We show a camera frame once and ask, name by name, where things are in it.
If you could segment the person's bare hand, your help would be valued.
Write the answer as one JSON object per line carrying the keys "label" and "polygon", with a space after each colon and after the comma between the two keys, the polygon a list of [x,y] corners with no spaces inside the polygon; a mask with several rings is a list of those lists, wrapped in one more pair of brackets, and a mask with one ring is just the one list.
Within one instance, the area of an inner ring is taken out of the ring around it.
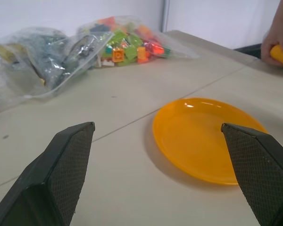
{"label": "person's bare hand", "polygon": [[270,56],[271,49],[280,45],[283,50],[283,0],[280,1],[273,22],[261,45],[261,60],[270,65],[283,67],[283,63]]}

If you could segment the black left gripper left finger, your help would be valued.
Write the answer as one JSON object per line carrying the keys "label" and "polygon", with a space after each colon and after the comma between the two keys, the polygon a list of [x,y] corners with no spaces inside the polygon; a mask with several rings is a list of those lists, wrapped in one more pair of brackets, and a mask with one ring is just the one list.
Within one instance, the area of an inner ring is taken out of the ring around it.
{"label": "black left gripper left finger", "polygon": [[68,226],[85,181],[94,122],[57,133],[0,202],[0,226]]}

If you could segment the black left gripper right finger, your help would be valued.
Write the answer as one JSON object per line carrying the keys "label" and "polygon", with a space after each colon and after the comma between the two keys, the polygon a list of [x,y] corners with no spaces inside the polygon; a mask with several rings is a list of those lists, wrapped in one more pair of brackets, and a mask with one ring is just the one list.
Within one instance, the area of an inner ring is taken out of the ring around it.
{"label": "black left gripper right finger", "polygon": [[234,173],[261,226],[283,226],[283,147],[271,135],[224,123]]}

